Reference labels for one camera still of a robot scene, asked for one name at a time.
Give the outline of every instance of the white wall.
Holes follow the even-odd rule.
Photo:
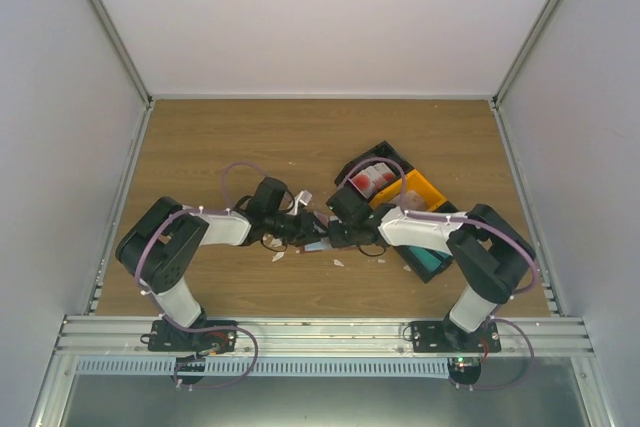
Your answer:
[[[85,0],[0,0],[0,423],[80,313],[142,103]]]
[[[640,2],[565,0],[503,115],[568,313],[638,425]]]
[[[103,0],[152,94],[490,97],[545,0]]]

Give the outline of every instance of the black bracket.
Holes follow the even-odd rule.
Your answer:
[[[498,328],[495,323],[490,323],[485,328],[480,327],[473,333],[478,342],[462,348],[454,348],[447,340],[444,333],[444,323],[441,320],[420,320],[411,322],[409,326],[411,327],[413,351],[417,353],[483,353],[485,348],[483,342],[486,342],[489,353],[497,353],[502,350]]]
[[[237,327],[233,320],[206,320],[198,328]],[[224,354],[233,352],[236,346],[236,331],[221,329],[202,334],[190,334],[176,329],[165,320],[151,324],[151,332],[140,337],[150,352],[211,352]]]

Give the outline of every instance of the yellow container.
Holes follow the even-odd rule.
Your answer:
[[[380,204],[384,204],[385,202],[389,202],[395,196],[400,194],[402,190],[402,179],[398,179],[396,182],[391,184],[384,190],[381,190],[376,194],[376,196],[371,199],[369,205],[373,209],[375,209]],[[424,176],[418,172],[416,169],[413,169],[411,172],[407,174],[407,192],[413,190],[416,192],[427,204],[428,211],[435,211],[442,204],[447,201],[447,198],[442,195],[438,189],[436,189],[433,185],[429,183]]]

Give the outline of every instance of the red object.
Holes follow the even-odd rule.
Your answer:
[[[358,174],[351,179],[353,185],[355,185],[360,191],[365,192],[371,186],[371,179],[364,174]]]

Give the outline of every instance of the wood surface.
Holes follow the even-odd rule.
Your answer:
[[[220,174],[240,160],[257,163],[294,194],[311,191],[311,208],[326,212],[324,201],[343,165],[382,140],[459,209],[489,204],[526,234],[486,102],[190,100],[157,102],[117,241],[161,196],[224,207]],[[249,168],[233,170],[228,182],[233,199],[253,193],[259,181]],[[289,248],[282,259],[272,262],[273,256],[260,245],[205,246],[187,281],[212,316],[441,317],[466,285],[455,264],[424,284],[391,250],[380,259],[384,262],[357,251],[301,255]],[[112,260],[97,314],[155,313]],[[519,296],[501,314],[548,315],[542,289]]]

